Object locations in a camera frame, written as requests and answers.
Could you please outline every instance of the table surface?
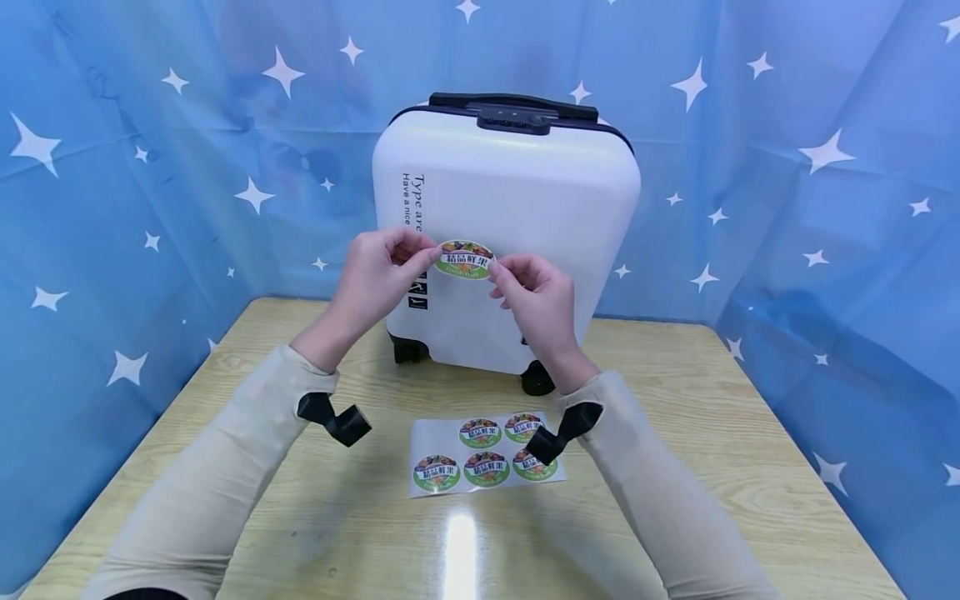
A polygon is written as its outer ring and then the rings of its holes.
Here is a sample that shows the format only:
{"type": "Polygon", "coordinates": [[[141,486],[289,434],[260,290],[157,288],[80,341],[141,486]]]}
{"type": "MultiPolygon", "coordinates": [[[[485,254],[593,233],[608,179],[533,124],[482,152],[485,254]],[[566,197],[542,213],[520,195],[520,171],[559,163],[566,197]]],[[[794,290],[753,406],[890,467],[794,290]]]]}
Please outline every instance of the table surface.
{"type": "MultiPolygon", "coordinates": [[[[323,308],[253,302],[23,597],[76,598],[140,496],[267,352],[323,308]]],[[[624,374],[785,598],[902,598],[713,332],[595,320],[585,350],[601,368],[624,374]]],[[[397,366],[382,326],[341,371],[335,404],[357,403],[373,432],[344,448],[321,427],[307,428],[253,512],[220,597],[665,597],[578,444],[564,453],[565,482],[408,498],[415,419],[525,409],[553,416],[549,401],[525,396],[516,377],[430,362],[397,366]]]]}

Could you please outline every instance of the blue backdrop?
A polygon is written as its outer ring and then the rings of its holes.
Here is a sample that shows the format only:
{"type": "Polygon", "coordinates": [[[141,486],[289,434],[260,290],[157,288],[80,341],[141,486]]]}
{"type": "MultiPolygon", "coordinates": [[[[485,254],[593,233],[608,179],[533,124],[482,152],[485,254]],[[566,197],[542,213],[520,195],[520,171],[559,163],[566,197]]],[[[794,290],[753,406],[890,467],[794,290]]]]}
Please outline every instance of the blue backdrop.
{"type": "Polygon", "coordinates": [[[604,315],[710,324],[912,598],[960,588],[960,0],[11,0],[0,594],[247,302],[328,297],[435,90],[601,109],[604,315]]]}

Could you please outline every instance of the round sticker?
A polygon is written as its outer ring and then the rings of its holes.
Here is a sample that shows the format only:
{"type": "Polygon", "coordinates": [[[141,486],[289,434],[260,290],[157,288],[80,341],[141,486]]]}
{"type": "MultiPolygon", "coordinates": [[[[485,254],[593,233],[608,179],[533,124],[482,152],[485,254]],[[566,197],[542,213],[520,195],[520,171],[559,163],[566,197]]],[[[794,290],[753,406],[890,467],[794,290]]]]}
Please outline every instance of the round sticker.
{"type": "Polygon", "coordinates": [[[502,437],[500,425],[489,419],[471,419],[460,428],[460,441],[471,448],[493,447],[502,437]]]}
{"type": "Polygon", "coordinates": [[[490,276],[490,264],[496,260],[489,248],[469,240],[443,242],[440,250],[437,269],[463,279],[486,279],[490,276]]]}
{"type": "Polygon", "coordinates": [[[443,454],[433,454],[414,467],[414,483],[427,492],[446,492],[460,481],[457,461],[443,454]]]}
{"type": "Polygon", "coordinates": [[[544,465],[526,448],[521,448],[514,456],[514,472],[527,481],[543,481],[557,472],[557,461],[544,465]]]}
{"type": "Polygon", "coordinates": [[[543,425],[543,421],[537,415],[518,413],[510,417],[503,428],[507,432],[508,438],[514,442],[526,444],[530,441],[530,438],[534,437],[534,432],[541,425],[543,425]]]}
{"type": "Polygon", "coordinates": [[[464,474],[474,486],[493,488],[507,480],[510,466],[502,454],[496,452],[477,452],[467,459],[464,474]]]}

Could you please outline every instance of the black telescoping handle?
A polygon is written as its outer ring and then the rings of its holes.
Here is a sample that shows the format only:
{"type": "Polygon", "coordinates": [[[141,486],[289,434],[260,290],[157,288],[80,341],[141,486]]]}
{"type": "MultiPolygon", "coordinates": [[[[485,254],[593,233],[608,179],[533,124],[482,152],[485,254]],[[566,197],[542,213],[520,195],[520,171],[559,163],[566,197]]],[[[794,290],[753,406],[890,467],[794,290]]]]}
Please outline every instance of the black telescoping handle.
{"type": "Polygon", "coordinates": [[[430,95],[431,107],[466,108],[470,104],[491,104],[517,108],[545,108],[556,110],[562,119],[577,119],[596,123],[600,112],[594,107],[582,107],[567,102],[555,102],[536,96],[522,94],[455,94],[434,92],[430,95]]]}

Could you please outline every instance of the sticker sheet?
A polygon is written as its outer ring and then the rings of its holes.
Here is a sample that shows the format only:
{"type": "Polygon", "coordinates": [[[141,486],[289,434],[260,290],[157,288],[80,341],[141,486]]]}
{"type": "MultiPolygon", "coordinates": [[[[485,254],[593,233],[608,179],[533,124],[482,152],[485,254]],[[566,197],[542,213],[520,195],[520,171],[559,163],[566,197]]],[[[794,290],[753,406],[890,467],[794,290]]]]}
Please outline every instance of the sticker sheet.
{"type": "Polygon", "coordinates": [[[524,449],[542,424],[549,426],[539,411],[415,421],[410,439],[410,497],[565,480],[559,458],[545,466],[524,449]]]}

